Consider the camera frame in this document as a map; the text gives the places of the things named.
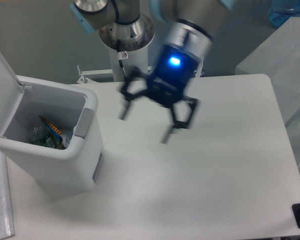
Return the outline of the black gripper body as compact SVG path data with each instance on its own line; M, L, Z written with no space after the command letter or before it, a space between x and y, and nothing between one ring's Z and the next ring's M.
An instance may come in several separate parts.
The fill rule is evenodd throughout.
M154 70L146 78L148 98L166 108L179 102L198 65L196 58L165 44Z

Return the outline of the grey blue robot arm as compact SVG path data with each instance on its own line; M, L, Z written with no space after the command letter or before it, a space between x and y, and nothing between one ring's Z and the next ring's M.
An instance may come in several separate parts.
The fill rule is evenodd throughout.
M98 32L113 51L113 78L122 83L119 91L126 108L146 97L170 110L172 126L162 139L166 143L174 130L190 127L199 101L184 91L201 69L233 6L232 0L151 0L152 14L171 24L152 67L146 54L132 57L151 43L155 33L138 0L74 0L69 7L81 28Z

